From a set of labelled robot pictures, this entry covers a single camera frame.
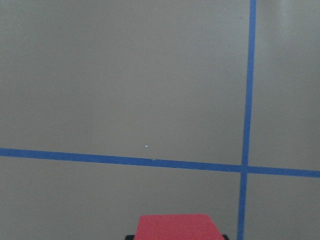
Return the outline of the red block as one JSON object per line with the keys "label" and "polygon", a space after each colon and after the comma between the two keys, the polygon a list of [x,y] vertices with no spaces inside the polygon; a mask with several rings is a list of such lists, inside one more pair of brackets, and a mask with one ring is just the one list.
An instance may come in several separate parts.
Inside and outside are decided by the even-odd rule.
{"label": "red block", "polygon": [[142,215],[135,240],[223,240],[212,219],[205,214]]}

